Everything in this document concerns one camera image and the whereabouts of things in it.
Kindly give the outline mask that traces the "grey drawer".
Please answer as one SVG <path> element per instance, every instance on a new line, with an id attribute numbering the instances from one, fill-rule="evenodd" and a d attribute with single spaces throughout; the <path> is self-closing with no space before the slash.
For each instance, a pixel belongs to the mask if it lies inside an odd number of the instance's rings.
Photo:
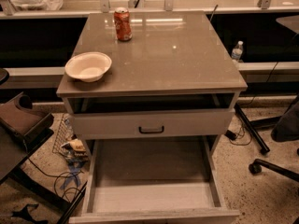
<path id="1" fill-rule="evenodd" d="M 70 224 L 231 224 L 205 137 L 95 143 L 81 214 Z"/>
<path id="2" fill-rule="evenodd" d="M 69 117 L 77 137 L 122 139 L 218 135 L 227 131 L 233 109 L 76 114 Z"/>

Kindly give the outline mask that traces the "grey drawer cabinet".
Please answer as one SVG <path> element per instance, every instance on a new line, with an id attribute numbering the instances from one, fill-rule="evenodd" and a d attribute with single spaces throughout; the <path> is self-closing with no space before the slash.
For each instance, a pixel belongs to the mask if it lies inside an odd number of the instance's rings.
<path id="1" fill-rule="evenodd" d="M 133 37 L 121 42 L 112 15 L 87 19 L 73 55 L 101 52 L 112 65 L 91 83 L 63 77 L 57 94 L 70 116 L 234 109 L 247 84 L 204 12 L 133 12 L 130 23 Z M 194 136 L 215 148 L 222 134 Z M 78 138 L 88 152 L 106 140 Z"/>

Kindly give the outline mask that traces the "white paper bowl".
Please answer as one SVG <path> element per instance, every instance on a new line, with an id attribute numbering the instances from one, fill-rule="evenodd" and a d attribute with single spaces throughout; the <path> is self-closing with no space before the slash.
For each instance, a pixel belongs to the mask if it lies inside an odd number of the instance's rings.
<path id="1" fill-rule="evenodd" d="M 86 52 L 71 58 L 64 67 L 73 79 L 83 82 L 99 80 L 112 65 L 112 60 L 101 52 Z"/>

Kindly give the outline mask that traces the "orange soda can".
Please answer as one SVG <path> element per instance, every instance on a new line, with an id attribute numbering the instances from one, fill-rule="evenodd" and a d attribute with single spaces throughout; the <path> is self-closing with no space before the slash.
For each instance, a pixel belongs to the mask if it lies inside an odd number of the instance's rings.
<path id="1" fill-rule="evenodd" d="M 117 7 L 114 12 L 116 35 L 120 41 L 129 41 L 132 38 L 130 13 L 126 7 Z"/>

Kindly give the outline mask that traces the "clear water bottle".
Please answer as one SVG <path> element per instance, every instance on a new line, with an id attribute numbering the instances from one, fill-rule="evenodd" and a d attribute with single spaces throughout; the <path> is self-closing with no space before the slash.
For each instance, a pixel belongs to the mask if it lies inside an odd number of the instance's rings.
<path id="1" fill-rule="evenodd" d="M 243 54 L 243 42 L 242 41 L 238 41 L 237 44 L 235 45 L 235 47 L 232 50 L 232 60 L 234 62 L 239 62 L 241 56 Z"/>

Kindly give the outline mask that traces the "black metal pole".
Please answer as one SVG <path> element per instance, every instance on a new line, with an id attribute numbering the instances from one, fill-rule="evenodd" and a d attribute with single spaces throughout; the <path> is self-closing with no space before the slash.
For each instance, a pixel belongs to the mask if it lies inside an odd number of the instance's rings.
<path id="1" fill-rule="evenodd" d="M 241 109 L 241 107 L 239 105 L 235 105 L 235 113 L 241 118 L 241 120 L 243 121 L 243 123 L 247 127 L 247 129 L 248 129 L 249 133 L 251 134 L 251 136 L 257 141 L 258 145 L 261 148 L 260 152 L 263 155 L 266 155 L 270 151 L 270 148 L 264 142 L 264 140 L 258 134 L 258 132 L 255 130 L 255 128 L 251 125 L 249 119 L 247 118 L 247 116 L 242 111 L 242 109 Z"/>

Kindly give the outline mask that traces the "black chair base leg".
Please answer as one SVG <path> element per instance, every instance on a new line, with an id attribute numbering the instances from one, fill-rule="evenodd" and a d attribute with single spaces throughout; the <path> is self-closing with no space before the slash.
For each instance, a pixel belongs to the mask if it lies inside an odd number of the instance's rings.
<path id="1" fill-rule="evenodd" d="M 299 182 L 299 174 L 290 171 L 288 169 L 282 168 L 280 166 L 277 166 L 271 162 L 268 161 L 263 161 L 260 159 L 256 159 L 253 163 L 249 165 L 249 171 L 253 174 L 256 175 L 262 171 L 262 168 L 267 168 L 275 173 L 278 173 L 280 175 L 286 176 L 291 180 L 294 180 L 296 182 Z"/>

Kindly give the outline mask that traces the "brown office chair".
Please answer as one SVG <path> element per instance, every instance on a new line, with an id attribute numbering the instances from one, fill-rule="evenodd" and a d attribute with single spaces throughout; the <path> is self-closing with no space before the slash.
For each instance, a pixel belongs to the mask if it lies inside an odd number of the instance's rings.
<path id="1" fill-rule="evenodd" d="M 0 125 L 13 142 L 24 146 L 27 159 L 53 135 L 53 120 L 51 113 L 34 110 L 30 97 L 23 92 L 0 105 Z M 36 183 L 20 167 L 8 176 L 60 210 L 67 210 L 69 202 Z"/>

